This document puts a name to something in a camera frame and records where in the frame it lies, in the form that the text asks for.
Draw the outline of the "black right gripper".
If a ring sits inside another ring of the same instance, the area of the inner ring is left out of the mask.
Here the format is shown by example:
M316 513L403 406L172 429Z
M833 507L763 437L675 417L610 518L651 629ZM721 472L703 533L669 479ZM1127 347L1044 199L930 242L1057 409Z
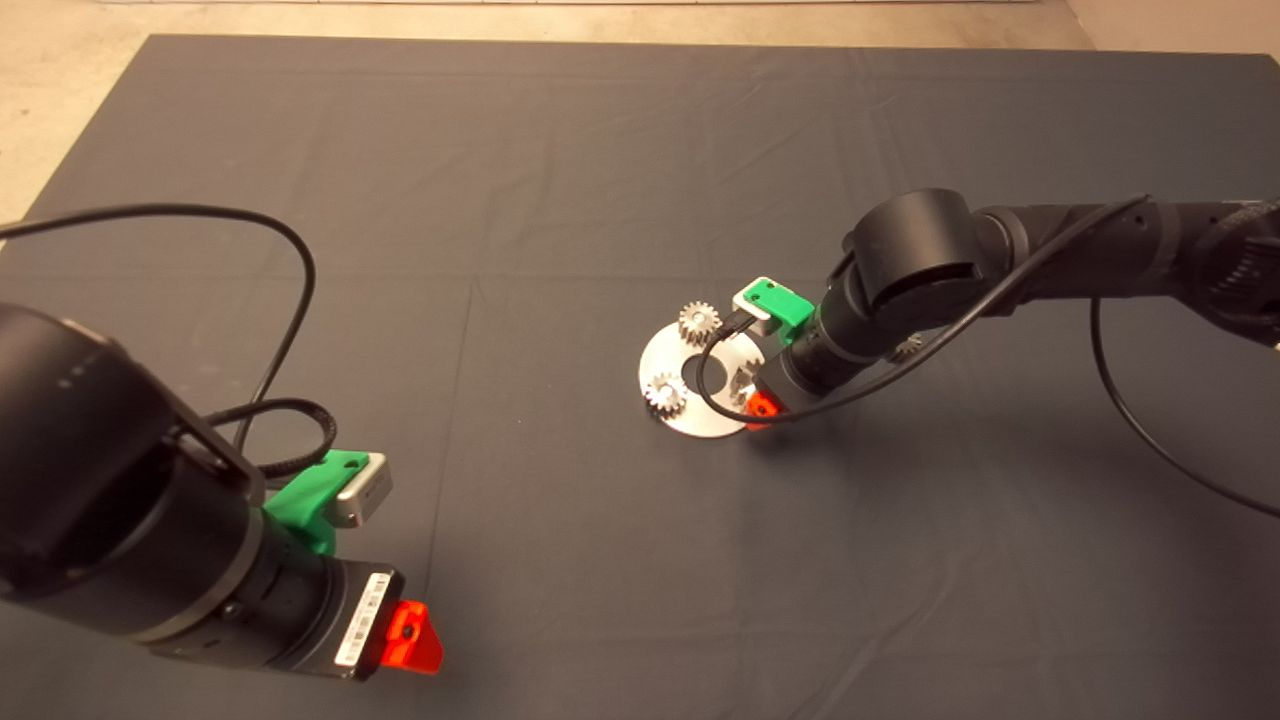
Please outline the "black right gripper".
M797 411L827 398L836 388L836 356L822 342L792 342L764 363L756 391L745 401L749 430L771 427L781 411Z

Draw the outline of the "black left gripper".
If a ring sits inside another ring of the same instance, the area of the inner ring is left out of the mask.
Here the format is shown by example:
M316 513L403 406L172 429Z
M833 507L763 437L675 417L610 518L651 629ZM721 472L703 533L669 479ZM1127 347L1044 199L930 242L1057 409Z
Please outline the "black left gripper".
M403 573L384 562L321 560L317 619L274 661L276 671L343 682L366 682L380 666L422 675L440 671L443 643L429 607L402 600Z

